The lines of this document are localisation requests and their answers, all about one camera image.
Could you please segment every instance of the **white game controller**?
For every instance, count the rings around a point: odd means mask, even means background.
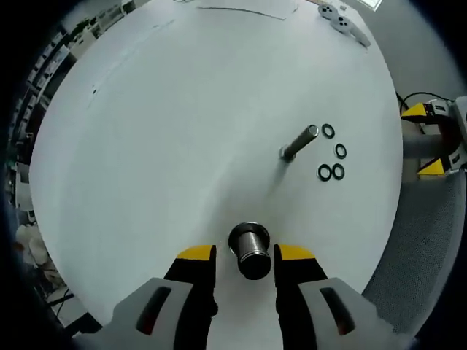
[[[327,20],[331,21],[331,26],[339,33],[352,34],[364,47],[371,46],[368,37],[347,17],[341,16],[333,5],[324,4],[318,7],[318,12]]]
[[[333,20],[339,16],[339,11],[331,4],[323,4],[318,7],[318,12],[326,20]]]
[[[360,42],[364,47],[369,47],[371,45],[368,37],[363,33],[351,20],[344,16],[338,16],[331,20],[331,27],[337,31],[347,34],[352,34],[358,42]]]

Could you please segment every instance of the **black cable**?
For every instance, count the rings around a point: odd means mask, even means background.
[[[63,294],[63,298],[64,298],[64,299],[65,299],[65,297],[66,297],[66,295],[68,294],[69,291],[70,291],[70,289],[67,288],[66,291],[65,291],[65,294]],[[63,305],[64,305],[65,301],[66,301],[66,300],[63,300],[63,301],[61,302],[61,305],[60,305],[60,307],[58,308],[57,313],[55,314],[55,315],[57,316],[57,318],[58,318],[58,314],[59,314],[60,311],[61,311],[61,308],[63,308]]]
[[[402,108],[405,108],[406,110],[409,109],[408,105],[407,105],[407,100],[409,98],[411,98],[412,96],[416,96],[416,95],[429,95],[429,96],[434,96],[436,98],[440,98],[441,100],[445,100],[445,101],[454,101],[454,100],[451,100],[450,98],[445,98],[445,97],[442,97],[440,95],[436,95],[435,93],[427,93],[426,91],[417,91],[416,93],[411,93],[410,95],[406,96],[406,98],[403,98],[401,100],[399,100],[399,95],[398,95],[398,100],[401,102],[401,107],[399,108],[399,112],[402,114]]]
[[[395,92],[395,95],[397,96],[397,99],[399,101],[399,108],[402,114],[402,107],[405,108],[405,110],[407,110],[409,109],[409,106],[404,102],[404,99],[401,97],[401,95],[397,93],[397,91]]]
[[[50,301],[50,302],[48,303],[48,305],[49,305],[50,307],[52,307],[52,306],[58,305],[59,303],[64,303],[65,301],[67,301],[67,300],[69,300],[69,299],[72,299],[72,298],[74,298],[74,294],[73,294],[73,293],[68,294],[66,297],[60,297],[60,298],[57,299],[57,300]]]

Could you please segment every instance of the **white tabletop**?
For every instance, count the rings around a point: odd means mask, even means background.
[[[208,348],[281,349],[273,273],[247,281],[226,247],[244,221],[272,243],[307,247],[359,292],[371,278],[401,186],[393,83],[357,12],[345,15],[368,49],[315,4],[274,1],[287,0],[266,0],[265,12],[284,20],[151,1],[99,38],[55,94],[31,163],[34,209],[64,280],[101,323],[179,252],[217,244]],[[319,136],[284,169],[280,147],[323,123],[336,137]],[[321,182],[338,142],[345,178]]]

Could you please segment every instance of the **metal pipe fitting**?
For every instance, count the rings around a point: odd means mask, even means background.
[[[302,150],[307,144],[316,139],[320,134],[320,129],[316,125],[309,125],[305,130],[297,136],[288,146],[280,149],[280,157],[287,163],[291,162],[297,153]]]
[[[231,231],[228,246],[237,256],[239,270],[247,279],[262,279],[271,270],[269,233],[256,222],[243,222]]]

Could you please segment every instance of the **rubber ring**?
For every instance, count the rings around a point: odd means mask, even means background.
[[[340,169],[342,174],[337,175],[336,174],[336,169]],[[344,178],[344,176],[345,176],[344,167],[342,165],[340,165],[339,163],[333,165],[333,176],[334,176],[334,179],[336,179],[336,180],[342,180]]]
[[[321,171],[326,169],[328,171],[328,175],[327,176],[324,176],[321,174]],[[318,168],[318,178],[321,180],[321,181],[329,181],[329,179],[331,178],[333,172],[331,170],[331,168],[329,167],[328,164],[321,164],[320,167]]]
[[[334,131],[334,128],[331,126],[331,124],[323,124],[321,130],[327,139],[332,139],[336,135],[336,132]]]
[[[334,147],[334,153],[336,153],[338,159],[344,159],[347,156],[347,149],[343,144],[337,144],[336,147]]]

